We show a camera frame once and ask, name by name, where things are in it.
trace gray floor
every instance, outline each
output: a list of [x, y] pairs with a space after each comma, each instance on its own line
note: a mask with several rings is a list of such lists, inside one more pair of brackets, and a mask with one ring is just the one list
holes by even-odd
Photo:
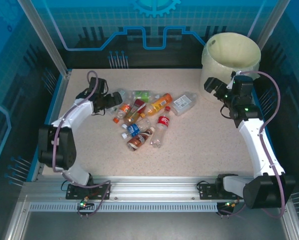
[[246, 209], [239, 217], [216, 213], [33, 212], [23, 240], [283, 240], [280, 219]]

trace white bottle cap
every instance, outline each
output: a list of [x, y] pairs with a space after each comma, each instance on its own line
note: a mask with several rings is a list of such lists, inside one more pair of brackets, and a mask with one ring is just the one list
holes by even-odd
[[128, 138], [128, 135], [125, 132], [122, 133], [121, 136], [123, 137], [123, 139], [127, 139]]

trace speckled tabletop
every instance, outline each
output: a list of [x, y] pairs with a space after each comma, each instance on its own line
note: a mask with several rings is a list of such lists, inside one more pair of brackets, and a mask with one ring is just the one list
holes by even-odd
[[[60, 116], [87, 86], [88, 69], [72, 71]], [[76, 160], [93, 175], [99, 176], [215, 176], [236, 173], [253, 176], [246, 144], [232, 120], [220, 114], [222, 103], [212, 103], [199, 92], [200, 69], [96, 69], [106, 79], [110, 91], [152, 90], [177, 97], [183, 92], [198, 95], [196, 105], [183, 114], [171, 112], [163, 146], [153, 148], [149, 141], [137, 151], [129, 151], [121, 137], [124, 129], [112, 117], [90, 116], [75, 133]], [[158, 115], [150, 117], [152, 124]], [[43, 175], [54, 174], [44, 167]]]

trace plastic bottle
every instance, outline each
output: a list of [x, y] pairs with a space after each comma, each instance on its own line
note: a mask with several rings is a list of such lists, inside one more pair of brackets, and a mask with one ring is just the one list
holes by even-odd
[[136, 151], [137, 149], [139, 149], [140, 146], [142, 146], [145, 143], [145, 141], [151, 135], [153, 135], [154, 132], [155, 132], [154, 127], [150, 127], [145, 132], [142, 132], [141, 134], [133, 137], [126, 144], [128, 146], [128, 149], [131, 150], [131, 151], [133, 151], [133, 152]]
[[113, 118], [114, 123], [118, 123], [120, 120], [122, 120], [125, 115], [128, 113], [128, 111], [131, 109], [131, 106], [133, 104], [133, 99], [128, 98], [119, 108], [116, 116]]
[[[125, 103], [126, 99], [129, 97], [129, 95], [131, 95], [131, 93], [124, 88], [118, 88], [115, 92], [119, 92], [123, 103]], [[123, 103], [121, 105], [116, 105], [107, 109], [106, 113], [113, 116], [120, 109]]]
[[142, 90], [142, 91], [133, 91], [132, 95], [135, 99], [140, 99], [145, 103], [152, 103], [160, 98], [159, 94], [153, 93], [152, 91]]
[[146, 108], [146, 103], [140, 99], [136, 99], [134, 104], [131, 106], [129, 112], [124, 117], [124, 123], [127, 126], [135, 123]]
[[171, 111], [176, 115], [180, 116], [190, 110], [196, 104], [197, 95], [193, 92], [184, 92], [178, 98], [175, 98], [169, 106]]
[[148, 105], [144, 113], [147, 116], [153, 116], [154, 114], [158, 113], [161, 109], [166, 107], [168, 104], [170, 104], [172, 101], [172, 96], [169, 93], [166, 93], [162, 97], [160, 97], [156, 102]]
[[129, 137], [135, 137], [136, 135], [144, 132], [145, 130], [149, 129], [152, 124], [150, 120], [145, 116], [144, 113], [141, 113], [140, 116], [143, 118], [142, 120], [138, 121], [137, 123], [133, 123], [131, 126], [127, 126], [123, 124], [122, 127], [127, 129], [126, 132], [122, 133], [121, 136], [123, 139], [127, 139]]
[[155, 133], [150, 140], [150, 144], [154, 148], [160, 148], [162, 146], [164, 134], [170, 123], [170, 110], [171, 108], [169, 106], [165, 107], [165, 111], [158, 117]]

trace brown bottle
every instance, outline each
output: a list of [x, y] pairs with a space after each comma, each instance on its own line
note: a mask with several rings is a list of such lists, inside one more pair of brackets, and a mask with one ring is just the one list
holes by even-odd
[[145, 141], [153, 135], [155, 129], [154, 127], [150, 127], [145, 132], [140, 133], [139, 135], [133, 137], [131, 140], [127, 142], [128, 149], [132, 152], [136, 151], [140, 146], [142, 146]]

